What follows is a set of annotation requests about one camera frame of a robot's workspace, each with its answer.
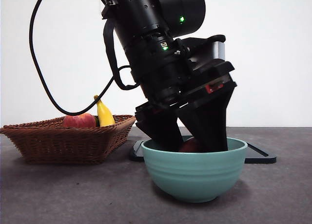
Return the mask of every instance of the teal bowl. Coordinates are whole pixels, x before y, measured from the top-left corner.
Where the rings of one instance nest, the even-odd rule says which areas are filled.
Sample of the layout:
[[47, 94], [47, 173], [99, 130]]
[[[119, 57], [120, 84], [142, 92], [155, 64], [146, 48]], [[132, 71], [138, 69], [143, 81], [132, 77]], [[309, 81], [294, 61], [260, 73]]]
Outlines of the teal bowl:
[[247, 143], [228, 138], [228, 151], [207, 153], [164, 151], [153, 140], [144, 141], [142, 148], [146, 168], [160, 189], [178, 200], [201, 203], [234, 186], [244, 166]]

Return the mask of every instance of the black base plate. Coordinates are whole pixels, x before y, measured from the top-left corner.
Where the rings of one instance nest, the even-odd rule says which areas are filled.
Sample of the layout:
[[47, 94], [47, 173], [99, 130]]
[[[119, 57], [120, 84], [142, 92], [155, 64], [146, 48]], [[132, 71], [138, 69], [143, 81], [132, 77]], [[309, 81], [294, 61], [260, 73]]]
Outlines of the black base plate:
[[[139, 140], [133, 146], [129, 154], [129, 159], [136, 162], [144, 162], [143, 150], [141, 143], [144, 140]], [[263, 149], [251, 145], [249, 143], [247, 147], [247, 155], [245, 159], [245, 164], [271, 164], [276, 162], [276, 155], [264, 151]]]

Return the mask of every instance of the apple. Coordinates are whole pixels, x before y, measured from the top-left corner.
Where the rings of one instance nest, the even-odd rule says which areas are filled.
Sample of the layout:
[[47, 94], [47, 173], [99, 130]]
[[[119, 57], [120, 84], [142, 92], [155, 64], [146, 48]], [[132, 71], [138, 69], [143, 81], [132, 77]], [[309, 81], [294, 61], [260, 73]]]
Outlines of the apple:
[[182, 144], [181, 148], [179, 149], [179, 152], [202, 152], [202, 151], [203, 146], [194, 137], [191, 137], [187, 141], [185, 141]]
[[65, 116], [63, 121], [64, 127], [73, 128], [95, 128], [96, 120], [92, 114], [83, 113], [77, 116]]

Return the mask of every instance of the fruit basket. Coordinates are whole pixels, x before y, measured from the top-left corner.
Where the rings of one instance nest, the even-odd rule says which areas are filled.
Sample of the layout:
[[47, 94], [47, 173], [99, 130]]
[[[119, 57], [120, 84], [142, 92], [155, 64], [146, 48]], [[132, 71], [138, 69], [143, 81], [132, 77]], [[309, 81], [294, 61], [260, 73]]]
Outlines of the fruit basket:
[[106, 127], [63, 127], [64, 117], [0, 129], [30, 164], [100, 164], [128, 137], [136, 118], [114, 115]]

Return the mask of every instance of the wicker basket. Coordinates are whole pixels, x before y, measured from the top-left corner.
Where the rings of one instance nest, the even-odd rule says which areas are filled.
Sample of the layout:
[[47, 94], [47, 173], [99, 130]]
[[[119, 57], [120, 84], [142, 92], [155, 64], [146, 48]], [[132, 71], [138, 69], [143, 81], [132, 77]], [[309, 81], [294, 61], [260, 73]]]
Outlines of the wicker basket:
[[100, 164], [127, 140], [136, 120], [132, 115], [114, 115], [114, 125], [65, 128], [63, 119], [4, 126], [0, 133], [30, 164]]

